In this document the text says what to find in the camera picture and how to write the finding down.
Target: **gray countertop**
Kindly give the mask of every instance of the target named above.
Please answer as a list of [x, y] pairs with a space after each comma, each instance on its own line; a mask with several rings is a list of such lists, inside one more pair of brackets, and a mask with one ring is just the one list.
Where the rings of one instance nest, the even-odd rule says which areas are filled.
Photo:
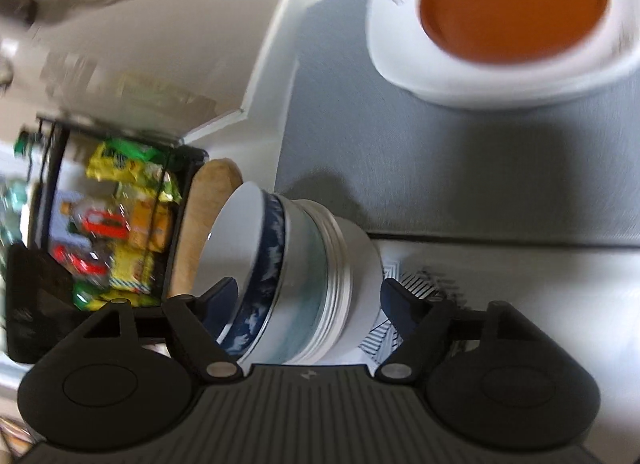
[[431, 105], [373, 67], [366, 1], [306, 16], [277, 191], [368, 232], [640, 245], [640, 73], [560, 105]]

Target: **black and white patterned cloth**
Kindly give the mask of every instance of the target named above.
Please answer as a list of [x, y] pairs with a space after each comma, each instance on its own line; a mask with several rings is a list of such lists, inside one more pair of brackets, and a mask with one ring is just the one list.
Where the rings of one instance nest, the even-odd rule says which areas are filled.
[[[431, 272], [427, 268], [417, 272], [404, 272], [399, 278], [399, 282], [421, 300], [448, 298], [454, 300], [458, 305], [464, 304], [464, 298], [455, 281], [448, 279], [444, 274]], [[358, 348], [373, 359], [375, 364], [379, 365], [398, 348], [402, 343], [402, 338], [382, 310], [380, 310], [374, 325]]]

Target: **wall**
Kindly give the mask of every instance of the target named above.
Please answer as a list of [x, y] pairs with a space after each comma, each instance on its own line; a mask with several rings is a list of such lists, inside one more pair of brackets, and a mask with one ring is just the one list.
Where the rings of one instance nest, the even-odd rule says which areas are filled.
[[32, 36], [110, 70], [151, 73], [240, 108], [278, 0], [118, 0], [61, 11], [42, 7]]
[[299, 30], [306, 10], [318, 0], [281, 0], [273, 39], [256, 72], [246, 119], [204, 136], [189, 137], [212, 158], [230, 157], [245, 180], [273, 190], [287, 111], [298, 65]]

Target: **white surface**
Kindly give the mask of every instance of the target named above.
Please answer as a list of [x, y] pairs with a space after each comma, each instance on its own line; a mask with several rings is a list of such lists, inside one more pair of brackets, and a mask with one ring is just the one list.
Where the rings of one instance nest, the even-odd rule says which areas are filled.
[[324, 357], [318, 361], [319, 365], [367, 365], [369, 373], [375, 374], [378, 364], [367, 356], [361, 349], [356, 348], [346, 354], [342, 354], [335, 358]]
[[[287, 118], [287, 109], [293, 86], [293, 79], [297, 67], [297, 34], [300, 23], [304, 17], [306, 8], [317, 0], [280, 0], [274, 10], [273, 19], [266, 30], [264, 46], [258, 54], [254, 70], [248, 82], [247, 92], [242, 95], [242, 111], [234, 112], [211, 124], [205, 124], [195, 133], [188, 136], [188, 142], [207, 150], [211, 158], [232, 158], [240, 167], [246, 180], [253, 180], [267, 190], [273, 190], [282, 136]], [[165, 29], [166, 19], [158, 26], [165, 35], [173, 32], [172, 28]], [[194, 82], [194, 86], [204, 88], [208, 78], [201, 72], [201, 68], [210, 68], [212, 61], [201, 54], [201, 51], [209, 51], [207, 32], [201, 32], [201, 28], [187, 27], [193, 31], [193, 35], [187, 38], [180, 34], [181, 27], [175, 22], [173, 29], [178, 30], [178, 38], [172, 38], [172, 43], [179, 43], [179, 47], [168, 54], [167, 48], [162, 46], [162, 40], [156, 37], [153, 41], [145, 41], [144, 54], [150, 56], [145, 61], [163, 62], [165, 67], [172, 65], [172, 56], [191, 58], [192, 53], [182, 54], [180, 48], [193, 51], [197, 58], [180, 63], [180, 72], [175, 71], [178, 77], [186, 76]], [[234, 25], [235, 29], [243, 32], [245, 29]], [[25, 36], [32, 35], [16, 27], [7, 20], [0, 19], [0, 36], [13, 36], [21, 40]], [[86, 36], [79, 36], [82, 40], [94, 38], [91, 30], [87, 29]], [[216, 72], [224, 73], [223, 65]], [[40, 101], [34, 102], [28, 96], [16, 98], [11, 95], [11, 90], [0, 98], [0, 140], [9, 146], [23, 124], [33, 125], [36, 111], [42, 110]]]
[[367, 46], [389, 82], [438, 104], [510, 108], [571, 99], [630, 74], [640, 62], [640, 0], [609, 0], [596, 30], [549, 60], [516, 66], [467, 62], [431, 41], [420, 0], [369, 0]]
[[232, 276], [238, 283], [236, 310], [218, 341], [224, 339], [242, 302], [258, 256], [263, 222], [262, 190], [253, 182], [245, 182], [220, 210], [204, 244], [191, 293], [201, 296], [226, 276]]
[[380, 255], [367, 234], [351, 221], [336, 217], [347, 245], [353, 276], [349, 315], [334, 346], [318, 362], [338, 360], [358, 347], [374, 327], [380, 313], [382, 263]]
[[640, 250], [375, 243], [403, 271], [452, 281], [472, 308], [514, 304], [595, 377], [602, 405], [587, 448], [606, 464], [640, 456]]

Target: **orange lid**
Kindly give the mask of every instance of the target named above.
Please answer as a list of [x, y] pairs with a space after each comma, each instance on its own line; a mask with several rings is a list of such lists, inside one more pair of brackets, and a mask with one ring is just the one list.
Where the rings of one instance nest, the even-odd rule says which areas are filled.
[[608, 0], [421, 0], [420, 20], [462, 59], [517, 63], [559, 54], [585, 38]]

